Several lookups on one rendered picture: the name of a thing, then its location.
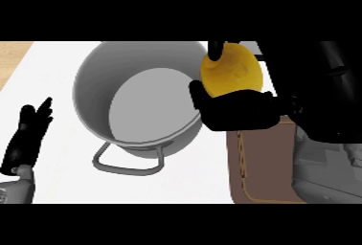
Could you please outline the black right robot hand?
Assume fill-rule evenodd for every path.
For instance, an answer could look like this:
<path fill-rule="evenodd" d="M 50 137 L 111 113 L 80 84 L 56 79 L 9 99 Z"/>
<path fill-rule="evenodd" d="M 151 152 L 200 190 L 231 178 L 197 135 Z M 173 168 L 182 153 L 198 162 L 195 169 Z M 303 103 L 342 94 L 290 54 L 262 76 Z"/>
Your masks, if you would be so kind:
<path fill-rule="evenodd" d="M 268 129 L 287 116 L 312 140 L 362 144 L 362 42 L 260 40 L 275 90 L 220 97 L 189 83 L 194 107 L 213 131 Z"/>

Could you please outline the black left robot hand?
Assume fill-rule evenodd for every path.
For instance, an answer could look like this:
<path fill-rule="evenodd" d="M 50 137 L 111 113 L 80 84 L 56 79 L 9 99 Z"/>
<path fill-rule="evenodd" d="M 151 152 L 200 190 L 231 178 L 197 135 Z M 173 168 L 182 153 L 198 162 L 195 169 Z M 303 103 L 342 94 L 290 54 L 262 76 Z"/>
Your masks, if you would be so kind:
<path fill-rule="evenodd" d="M 0 166 L 0 173 L 8 176 L 17 176 L 17 169 L 21 165 L 36 166 L 42 141 L 52 122 L 50 105 L 52 98 L 48 98 L 39 108 L 31 104 L 21 107 L 18 129 L 8 145 Z"/>

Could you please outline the yellow lemon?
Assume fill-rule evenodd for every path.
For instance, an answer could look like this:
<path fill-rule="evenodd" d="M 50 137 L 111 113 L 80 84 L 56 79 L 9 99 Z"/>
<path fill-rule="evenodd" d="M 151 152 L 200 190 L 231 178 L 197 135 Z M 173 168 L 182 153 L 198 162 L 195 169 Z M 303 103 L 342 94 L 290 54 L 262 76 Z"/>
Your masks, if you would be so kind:
<path fill-rule="evenodd" d="M 240 90 L 262 91 L 262 68 L 257 58 L 246 46 L 237 43 L 225 43 L 217 61 L 212 61 L 204 56 L 201 81 L 213 98 Z"/>

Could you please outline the brown tray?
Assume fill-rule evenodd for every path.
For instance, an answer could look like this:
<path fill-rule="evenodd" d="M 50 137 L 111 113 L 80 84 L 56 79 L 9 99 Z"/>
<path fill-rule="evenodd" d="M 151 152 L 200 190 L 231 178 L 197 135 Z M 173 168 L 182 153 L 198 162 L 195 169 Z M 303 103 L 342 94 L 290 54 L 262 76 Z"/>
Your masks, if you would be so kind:
<path fill-rule="evenodd" d="M 296 123 L 226 133 L 229 189 L 237 204 L 303 204 L 291 187 Z"/>

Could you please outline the grey metal pot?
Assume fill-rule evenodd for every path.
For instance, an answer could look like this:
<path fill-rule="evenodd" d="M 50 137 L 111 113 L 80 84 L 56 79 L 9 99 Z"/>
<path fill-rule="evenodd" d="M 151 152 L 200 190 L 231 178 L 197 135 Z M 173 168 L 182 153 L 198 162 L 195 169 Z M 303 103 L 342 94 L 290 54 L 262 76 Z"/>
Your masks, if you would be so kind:
<path fill-rule="evenodd" d="M 197 41 L 104 41 L 90 52 L 73 89 L 80 121 L 105 145 L 157 161 L 136 169 L 93 160 L 99 170 L 152 175 L 192 142 L 203 123 L 188 84 L 201 78 L 206 54 Z"/>

